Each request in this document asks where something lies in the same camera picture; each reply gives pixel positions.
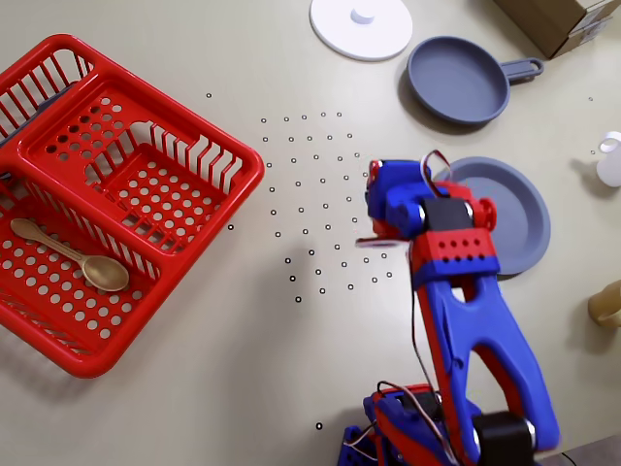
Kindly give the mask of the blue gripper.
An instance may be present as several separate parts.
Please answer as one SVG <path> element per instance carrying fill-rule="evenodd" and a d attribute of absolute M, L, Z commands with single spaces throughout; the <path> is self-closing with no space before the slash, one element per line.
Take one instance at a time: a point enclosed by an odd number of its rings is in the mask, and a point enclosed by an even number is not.
<path fill-rule="evenodd" d="M 365 200 L 377 236 L 421 234 L 425 223 L 421 200 L 429 196 L 419 161 L 370 162 Z"/>

